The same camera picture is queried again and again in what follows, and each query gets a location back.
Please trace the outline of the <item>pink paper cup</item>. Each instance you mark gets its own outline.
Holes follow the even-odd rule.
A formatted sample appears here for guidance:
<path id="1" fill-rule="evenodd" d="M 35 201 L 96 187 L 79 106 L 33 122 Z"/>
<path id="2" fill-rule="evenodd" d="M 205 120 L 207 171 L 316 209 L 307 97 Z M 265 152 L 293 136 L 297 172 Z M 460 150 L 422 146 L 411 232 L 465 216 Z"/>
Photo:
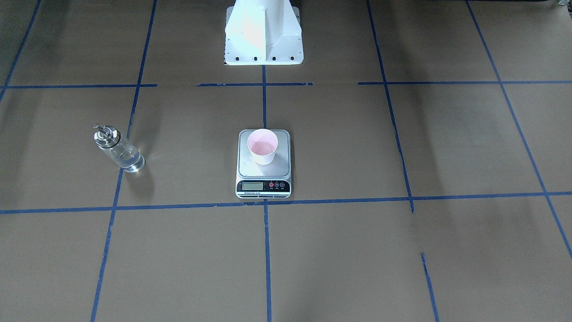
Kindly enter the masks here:
<path id="1" fill-rule="evenodd" d="M 278 148 L 278 137 L 274 131 L 254 130 L 247 138 L 247 147 L 252 159 L 258 165 L 269 165 Z"/>

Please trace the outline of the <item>glass sauce bottle steel spout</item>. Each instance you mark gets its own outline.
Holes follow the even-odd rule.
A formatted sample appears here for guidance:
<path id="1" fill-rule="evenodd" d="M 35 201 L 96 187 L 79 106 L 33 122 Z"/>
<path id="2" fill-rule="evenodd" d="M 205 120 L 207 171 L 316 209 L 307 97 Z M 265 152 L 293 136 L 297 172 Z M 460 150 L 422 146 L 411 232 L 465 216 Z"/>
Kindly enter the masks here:
<path id="1" fill-rule="evenodd" d="M 127 173 L 137 173 L 145 165 L 145 159 L 119 130 L 113 126 L 94 125 L 94 142 L 114 163 Z"/>

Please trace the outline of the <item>digital kitchen scale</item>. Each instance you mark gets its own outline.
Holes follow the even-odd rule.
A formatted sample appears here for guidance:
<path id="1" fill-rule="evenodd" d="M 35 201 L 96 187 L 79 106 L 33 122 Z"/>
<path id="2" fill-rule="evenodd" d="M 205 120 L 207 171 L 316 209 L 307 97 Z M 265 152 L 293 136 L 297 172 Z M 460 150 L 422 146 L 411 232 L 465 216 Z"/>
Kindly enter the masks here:
<path id="1" fill-rule="evenodd" d="M 278 137 L 278 148 L 269 165 L 258 165 L 247 147 L 254 130 L 242 130 L 238 136 L 235 195 L 241 199 L 286 199 L 292 194 L 290 133 L 271 130 Z"/>

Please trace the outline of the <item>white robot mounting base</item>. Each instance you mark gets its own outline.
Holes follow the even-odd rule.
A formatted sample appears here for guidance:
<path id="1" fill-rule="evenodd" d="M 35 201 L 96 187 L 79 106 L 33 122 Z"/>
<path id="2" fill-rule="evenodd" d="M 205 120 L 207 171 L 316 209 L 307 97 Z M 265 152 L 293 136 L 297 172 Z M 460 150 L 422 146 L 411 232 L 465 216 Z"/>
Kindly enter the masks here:
<path id="1" fill-rule="evenodd" d="M 304 61 L 300 10 L 290 0 L 237 0 L 226 9 L 225 64 L 298 65 Z"/>

